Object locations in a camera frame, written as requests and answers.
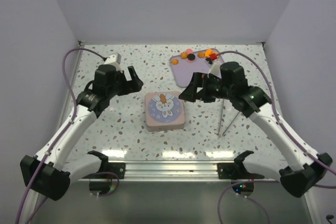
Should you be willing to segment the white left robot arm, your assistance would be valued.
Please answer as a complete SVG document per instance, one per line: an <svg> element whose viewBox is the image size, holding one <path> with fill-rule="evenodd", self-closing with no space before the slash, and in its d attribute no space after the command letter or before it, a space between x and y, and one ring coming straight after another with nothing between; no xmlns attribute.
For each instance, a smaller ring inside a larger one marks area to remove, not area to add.
<svg viewBox="0 0 336 224"><path fill-rule="evenodd" d="M94 79L79 93L72 113L52 139L33 157L20 162L25 186L54 201L63 197L70 186L72 173L63 170L65 162L86 129L109 107L116 95L141 91L143 82L134 66L128 67L131 79L114 65L100 65Z"/></svg>

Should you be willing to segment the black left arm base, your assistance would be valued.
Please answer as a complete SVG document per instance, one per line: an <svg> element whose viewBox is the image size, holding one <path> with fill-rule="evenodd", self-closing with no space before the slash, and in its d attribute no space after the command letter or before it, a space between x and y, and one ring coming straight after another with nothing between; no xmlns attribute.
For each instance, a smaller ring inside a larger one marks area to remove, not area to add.
<svg viewBox="0 0 336 224"><path fill-rule="evenodd" d="M110 162L109 157L98 151L89 151L77 166L80 178L94 178L98 173L114 173L119 179L124 179L126 164L124 162Z"/></svg>

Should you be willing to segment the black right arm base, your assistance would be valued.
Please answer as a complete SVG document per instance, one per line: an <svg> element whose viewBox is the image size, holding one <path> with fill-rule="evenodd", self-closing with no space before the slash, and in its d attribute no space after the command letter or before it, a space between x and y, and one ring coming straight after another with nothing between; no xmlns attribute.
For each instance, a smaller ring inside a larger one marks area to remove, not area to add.
<svg viewBox="0 0 336 224"><path fill-rule="evenodd" d="M260 174L250 173L243 165L243 161L249 155L253 154L253 151L244 151L234 158L231 163L217 163L217 173L219 179L264 179L265 177Z"/></svg>

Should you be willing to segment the square cookie tin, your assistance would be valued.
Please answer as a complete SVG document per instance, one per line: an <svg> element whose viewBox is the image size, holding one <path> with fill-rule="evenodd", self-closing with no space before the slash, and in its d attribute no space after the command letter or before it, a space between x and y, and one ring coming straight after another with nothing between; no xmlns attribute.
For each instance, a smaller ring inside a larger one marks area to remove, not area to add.
<svg viewBox="0 0 336 224"><path fill-rule="evenodd" d="M183 129L185 124L156 124L147 125L149 132L174 131Z"/></svg>

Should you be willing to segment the metal serving tongs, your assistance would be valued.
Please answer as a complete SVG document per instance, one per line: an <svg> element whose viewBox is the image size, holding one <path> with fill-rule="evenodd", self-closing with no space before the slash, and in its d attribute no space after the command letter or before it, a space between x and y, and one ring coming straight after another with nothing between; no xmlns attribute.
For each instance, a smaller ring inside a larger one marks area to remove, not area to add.
<svg viewBox="0 0 336 224"><path fill-rule="evenodd" d="M226 134L233 121L239 116L239 111L237 111L228 100L223 100L222 105L220 125L218 128L219 137Z"/></svg>

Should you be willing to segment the silver tin lid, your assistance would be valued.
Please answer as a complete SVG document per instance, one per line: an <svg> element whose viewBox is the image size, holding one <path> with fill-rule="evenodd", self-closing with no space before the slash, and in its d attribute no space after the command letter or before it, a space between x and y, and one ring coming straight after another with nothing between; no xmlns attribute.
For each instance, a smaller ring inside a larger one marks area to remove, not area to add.
<svg viewBox="0 0 336 224"><path fill-rule="evenodd" d="M180 92L152 92L145 95L145 121L147 125L185 124L184 102Z"/></svg>

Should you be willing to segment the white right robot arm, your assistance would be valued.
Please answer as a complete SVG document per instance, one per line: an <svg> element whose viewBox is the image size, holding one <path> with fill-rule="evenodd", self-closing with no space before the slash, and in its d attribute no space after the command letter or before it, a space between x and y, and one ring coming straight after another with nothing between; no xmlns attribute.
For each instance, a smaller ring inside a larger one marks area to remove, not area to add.
<svg viewBox="0 0 336 224"><path fill-rule="evenodd" d="M333 160L328 153L318 153L283 120L271 98L260 88L250 86L242 66L226 62L220 66L220 77L195 72L189 85L179 95L188 102L205 103L216 99L230 101L234 109L257 125L279 149L287 167L273 168L253 160L253 151L244 151L234 159L233 179L264 176L281 183L292 196L300 198L326 174Z"/></svg>

